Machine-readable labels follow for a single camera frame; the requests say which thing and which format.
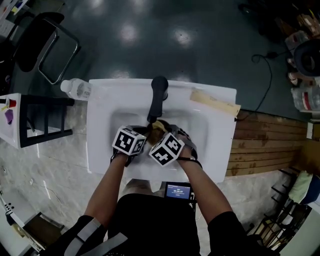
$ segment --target faucet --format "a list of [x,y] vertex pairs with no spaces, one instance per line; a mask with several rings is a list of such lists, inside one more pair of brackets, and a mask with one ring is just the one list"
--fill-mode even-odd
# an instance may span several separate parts
[[156,76],[152,82],[153,98],[147,121],[153,124],[162,116],[162,101],[168,98],[168,80],[164,76]]

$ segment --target marble floor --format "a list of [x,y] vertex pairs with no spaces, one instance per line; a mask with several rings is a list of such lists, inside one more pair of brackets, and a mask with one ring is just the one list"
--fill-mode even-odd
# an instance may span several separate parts
[[[81,216],[102,175],[91,173],[87,161],[87,102],[77,101],[67,111],[66,126],[74,134],[30,147],[15,149],[0,139],[0,186],[6,192],[18,189],[30,204],[53,220],[71,227]],[[275,193],[289,177],[280,171],[226,177],[218,187],[245,228],[257,224],[264,213],[274,210]],[[123,179],[123,190],[127,179]],[[161,181],[151,183],[158,190]],[[199,209],[196,223],[201,255],[210,252],[207,224]]]

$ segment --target black and white marker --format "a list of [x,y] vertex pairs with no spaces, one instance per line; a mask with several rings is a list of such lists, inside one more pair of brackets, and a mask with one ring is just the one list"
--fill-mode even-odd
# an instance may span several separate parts
[[129,127],[121,126],[115,135],[112,147],[128,156],[132,156],[140,153],[145,141],[145,136],[131,130]]
[[182,140],[177,140],[169,132],[151,148],[149,156],[159,165],[165,167],[179,157],[184,145]]

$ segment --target white sink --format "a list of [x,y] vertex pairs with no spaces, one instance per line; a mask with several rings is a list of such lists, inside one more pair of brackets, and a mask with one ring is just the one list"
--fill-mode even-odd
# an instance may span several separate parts
[[[151,79],[96,79],[88,103],[87,150],[91,172],[105,173],[112,156],[112,142],[120,126],[147,126],[153,90]],[[208,175],[221,182],[226,174],[232,138],[234,117],[204,104],[190,100],[192,88],[205,91],[222,101],[234,103],[236,90],[168,81],[168,98],[163,101],[162,117],[169,124],[185,130],[197,146],[198,160]],[[151,146],[129,165],[125,176],[142,180],[188,181],[179,165],[174,162],[161,167],[148,156]]]

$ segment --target small screen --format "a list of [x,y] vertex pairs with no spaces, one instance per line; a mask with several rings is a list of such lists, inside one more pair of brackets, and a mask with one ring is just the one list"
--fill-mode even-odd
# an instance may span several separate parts
[[170,198],[189,199],[190,187],[169,185],[166,190],[166,196]]

